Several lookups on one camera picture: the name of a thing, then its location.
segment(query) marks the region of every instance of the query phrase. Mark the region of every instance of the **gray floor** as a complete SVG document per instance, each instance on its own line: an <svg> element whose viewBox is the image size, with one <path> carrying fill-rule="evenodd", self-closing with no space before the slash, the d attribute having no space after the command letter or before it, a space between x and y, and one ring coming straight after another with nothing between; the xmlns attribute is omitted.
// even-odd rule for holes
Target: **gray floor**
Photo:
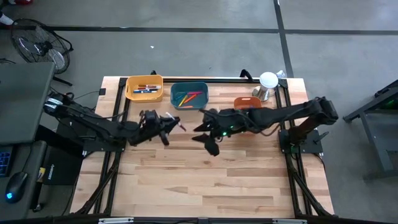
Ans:
<svg viewBox="0 0 398 224"><path fill-rule="evenodd" d="M398 29L398 2L393 0L280 0L280 6L286 29ZM13 18L29 17L55 25L277 28L271 0L36 0L31 6L8 7L5 12ZM97 90L105 75L143 75L157 70L165 76L235 77L242 68L254 76L285 70L278 34L59 34L76 49L70 68L60 76L75 86L53 83L53 87L76 96ZM0 58L22 62L8 35L0 32ZM331 99L340 117L398 77L398 36L288 35L287 43L294 75L305 79L309 97ZM96 96L79 100L94 106ZM43 123L56 128L52 118L44 117ZM340 119L320 130L331 132L323 148L336 214L396 222L398 180L362 180L364 174L377 170L377 162L360 121L346 124ZM70 191L50 189L44 196L49 206L35 216L60 214Z"/></svg>

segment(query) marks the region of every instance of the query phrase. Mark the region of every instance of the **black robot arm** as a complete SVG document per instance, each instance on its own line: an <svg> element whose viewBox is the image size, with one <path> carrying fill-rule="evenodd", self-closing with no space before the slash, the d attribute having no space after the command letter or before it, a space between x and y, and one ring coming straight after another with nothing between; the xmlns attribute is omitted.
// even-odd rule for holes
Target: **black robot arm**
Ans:
<svg viewBox="0 0 398 224"><path fill-rule="evenodd" d="M220 153L216 140L223 137L231 137L233 134L250 131L270 136L276 129L265 134L262 131L273 124L282 124L289 119L308 117L301 125L289 129L289 141L291 144L299 144L304 141L307 134L321 124L331 125L338 119L337 112L331 101L325 97L315 98L308 102L288 106L280 109L249 108L243 110L225 109L217 112L215 109L204 113L203 124L194 131L209 131L210 135L202 134L193 137L195 141L205 143L205 149L213 156Z"/></svg>
<svg viewBox="0 0 398 224"><path fill-rule="evenodd" d="M123 113L108 117L113 119L110 121L74 102L68 94L60 93L50 94L44 104L44 111L58 119L71 118L94 131L94 141L104 142L110 146L121 146L125 140L128 140L130 145L136 146L156 136L160 136L162 142L169 145L166 134L170 133L180 121L179 117L172 119L158 116L155 110L141 111L138 123L118 122L118 117Z"/></svg>

